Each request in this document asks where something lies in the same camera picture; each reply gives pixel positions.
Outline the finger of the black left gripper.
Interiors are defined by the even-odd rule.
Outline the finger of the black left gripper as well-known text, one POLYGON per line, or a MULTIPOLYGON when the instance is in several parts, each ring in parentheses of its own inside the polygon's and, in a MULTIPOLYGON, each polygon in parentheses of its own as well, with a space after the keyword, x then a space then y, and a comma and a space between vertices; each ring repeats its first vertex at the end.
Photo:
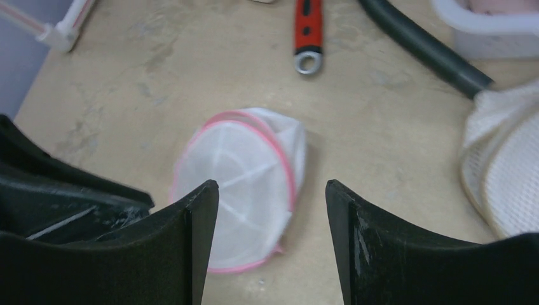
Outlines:
POLYGON ((52 244, 95 240, 153 207, 144 191, 50 156, 1 115, 1 232, 52 244))

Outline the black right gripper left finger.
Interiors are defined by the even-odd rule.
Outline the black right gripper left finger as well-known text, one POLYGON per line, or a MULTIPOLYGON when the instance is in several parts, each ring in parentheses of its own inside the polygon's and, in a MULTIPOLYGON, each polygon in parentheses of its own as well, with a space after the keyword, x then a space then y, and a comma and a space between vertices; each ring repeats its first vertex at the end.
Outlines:
POLYGON ((1 234, 2 304, 200 304, 219 201, 208 180, 96 241, 1 234))

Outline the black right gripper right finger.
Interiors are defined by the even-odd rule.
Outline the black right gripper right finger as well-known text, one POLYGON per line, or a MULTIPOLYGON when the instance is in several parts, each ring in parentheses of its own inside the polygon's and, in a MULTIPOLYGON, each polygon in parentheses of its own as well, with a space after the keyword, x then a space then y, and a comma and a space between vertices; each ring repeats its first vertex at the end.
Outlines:
POLYGON ((343 300, 353 304, 537 304, 538 235, 487 244, 416 226, 338 180, 325 188, 343 300))

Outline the pink-rimmed mesh laundry bag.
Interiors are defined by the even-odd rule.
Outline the pink-rimmed mesh laundry bag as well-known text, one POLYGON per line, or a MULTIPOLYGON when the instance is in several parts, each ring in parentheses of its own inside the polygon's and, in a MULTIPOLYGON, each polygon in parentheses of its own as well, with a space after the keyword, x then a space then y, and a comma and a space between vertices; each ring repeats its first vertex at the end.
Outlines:
POLYGON ((176 162, 169 200, 217 182, 211 273, 241 273, 281 251, 307 152, 302 122, 261 107, 220 112, 197 129, 176 162))

